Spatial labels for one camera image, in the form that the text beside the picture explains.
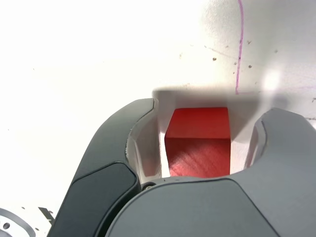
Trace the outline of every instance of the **white surface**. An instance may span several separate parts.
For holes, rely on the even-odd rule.
[[[228,98],[232,172],[270,107],[314,119],[316,2],[242,5],[235,95],[238,0],[1,1],[0,198],[58,210],[97,128],[157,88],[176,89],[166,96],[174,103],[163,107],[165,121],[172,106]]]

